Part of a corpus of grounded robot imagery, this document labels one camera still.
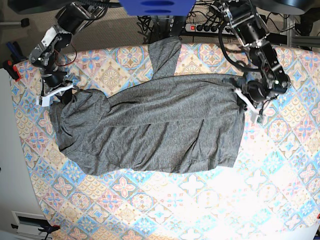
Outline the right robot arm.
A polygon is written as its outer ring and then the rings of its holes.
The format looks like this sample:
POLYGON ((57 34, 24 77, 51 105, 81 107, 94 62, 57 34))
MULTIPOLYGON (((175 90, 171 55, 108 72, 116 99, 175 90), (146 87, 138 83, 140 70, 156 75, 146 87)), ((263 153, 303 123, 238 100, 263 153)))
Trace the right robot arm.
POLYGON ((39 68, 41 92, 36 104, 48 107, 51 98, 56 96, 62 103, 68 103, 75 89, 64 71, 67 63, 58 63, 62 49, 72 45, 72 38, 89 24, 105 16, 109 1, 79 0, 64 6, 56 15, 56 23, 31 51, 29 62, 39 68))

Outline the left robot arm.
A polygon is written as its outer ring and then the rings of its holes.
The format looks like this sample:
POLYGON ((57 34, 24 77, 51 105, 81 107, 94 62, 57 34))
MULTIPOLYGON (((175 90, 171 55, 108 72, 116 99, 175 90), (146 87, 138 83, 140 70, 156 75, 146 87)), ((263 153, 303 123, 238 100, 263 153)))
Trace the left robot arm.
POLYGON ((251 121, 261 122, 264 110, 272 100, 291 87, 291 80, 281 66, 277 53, 267 40, 270 32, 250 0, 221 0, 218 3, 222 22, 218 28, 218 41, 225 59, 244 73, 260 73, 261 78, 248 81, 234 90, 251 111, 251 121), (233 61, 223 43, 223 31, 229 28, 255 68, 233 61))

